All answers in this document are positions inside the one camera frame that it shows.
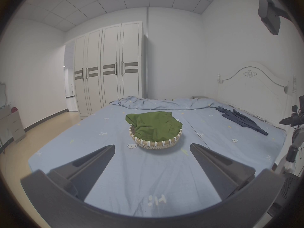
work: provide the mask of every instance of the wardrobe door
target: wardrobe door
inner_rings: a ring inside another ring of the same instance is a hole
[[[103,29],[101,42],[101,73],[104,105],[120,99],[118,64],[121,25]]]
[[[122,67],[120,85],[122,98],[126,98],[128,96],[139,97],[139,40],[141,40],[141,32],[139,34],[139,22],[122,24],[120,43],[120,58]]]
[[[83,65],[85,40],[85,36],[78,38],[75,42],[74,51],[75,93],[78,111],[81,116],[88,116],[90,114],[86,99],[85,69]]]
[[[91,113],[95,113],[102,108],[101,92],[99,85],[101,84],[98,77],[98,69],[100,65],[100,40],[102,31],[98,30],[89,33],[88,51],[87,51],[87,65],[86,65],[86,82],[87,95],[89,99],[89,106]]]

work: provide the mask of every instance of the basket rim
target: basket rim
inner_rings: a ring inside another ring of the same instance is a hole
[[[146,145],[146,146],[165,146],[168,144],[172,144],[174,142],[177,142],[180,139],[182,132],[183,132],[183,129],[181,128],[179,130],[179,133],[174,138],[168,139],[166,141],[146,141],[146,140],[140,139],[138,137],[135,137],[134,133],[132,132],[132,128],[134,129],[134,126],[131,124],[129,127],[129,133],[130,133],[130,136],[132,137],[132,139],[136,143]]]

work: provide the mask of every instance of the camera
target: camera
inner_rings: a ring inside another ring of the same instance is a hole
[[[280,121],[280,124],[292,126],[300,126],[304,124],[304,95],[299,97],[300,109],[297,105],[293,105],[290,117],[284,118]]]

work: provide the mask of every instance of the mattress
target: mattress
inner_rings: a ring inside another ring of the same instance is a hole
[[[32,171],[48,173],[103,146],[115,145],[115,155],[85,202],[100,209],[139,217],[166,217],[195,212],[221,201],[191,151],[198,143],[249,165],[258,175],[271,168],[286,132],[244,112],[267,136],[224,118],[215,108],[232,110],[213,99],[143,100],[136,97],[113,102],[67,129],[29,159]],[[126,114],[172,112],[183,123],[179,142],[168,149],[129,148]]]

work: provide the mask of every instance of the dark blue garment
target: dark blue garment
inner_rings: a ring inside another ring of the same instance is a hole
[[[242,127],[249,127],[252,128],[255,131],[258,131],[264,135],[268,135],[267,132],[265,132],[263,129],[261,129],[253,120],[251,120],[249,117],[246,117],[236,110],[230,111],[227,109],[224,109],[222,107],[216,108],[218,111],[223,112],[223,117],[226,117],[227,119],[241,125]]]

